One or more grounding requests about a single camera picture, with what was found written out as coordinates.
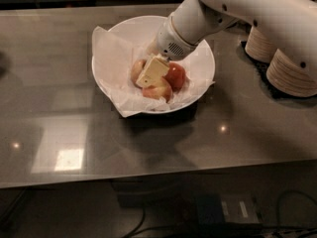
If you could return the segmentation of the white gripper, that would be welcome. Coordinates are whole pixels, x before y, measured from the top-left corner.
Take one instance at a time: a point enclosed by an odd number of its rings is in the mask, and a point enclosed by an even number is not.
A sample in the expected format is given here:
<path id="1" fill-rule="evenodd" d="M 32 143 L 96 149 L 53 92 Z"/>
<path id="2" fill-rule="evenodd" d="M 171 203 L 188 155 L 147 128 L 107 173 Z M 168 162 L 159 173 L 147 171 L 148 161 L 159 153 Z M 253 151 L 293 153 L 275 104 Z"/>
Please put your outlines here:
<path id="1" fill-rule="evenodd" d="M 177 32 L 173 25 L 173 17 L 168 16 L 158 28 L 158 32 L 147 47 L 147 53 L 151 55 L 138 79 L 137 86 L 146 88 L 154 85 L 169 70 L 169 60 L 183 60 L 196 49 L 189 44 Z"/>

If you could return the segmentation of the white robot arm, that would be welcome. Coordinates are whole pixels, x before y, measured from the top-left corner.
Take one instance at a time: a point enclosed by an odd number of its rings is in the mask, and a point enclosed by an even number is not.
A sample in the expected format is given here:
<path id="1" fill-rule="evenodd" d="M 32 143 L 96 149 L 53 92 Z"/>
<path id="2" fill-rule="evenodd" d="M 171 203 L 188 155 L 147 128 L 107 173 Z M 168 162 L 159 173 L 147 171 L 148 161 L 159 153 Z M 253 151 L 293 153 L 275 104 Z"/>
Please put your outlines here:
<path id="1" fill-rule="evenodd" d="M 239 20 L 317 79 L 317 7 L 310 0 L 184 0 L 159 26 L 147 52 L 183 60 L 205 37 Z"/>

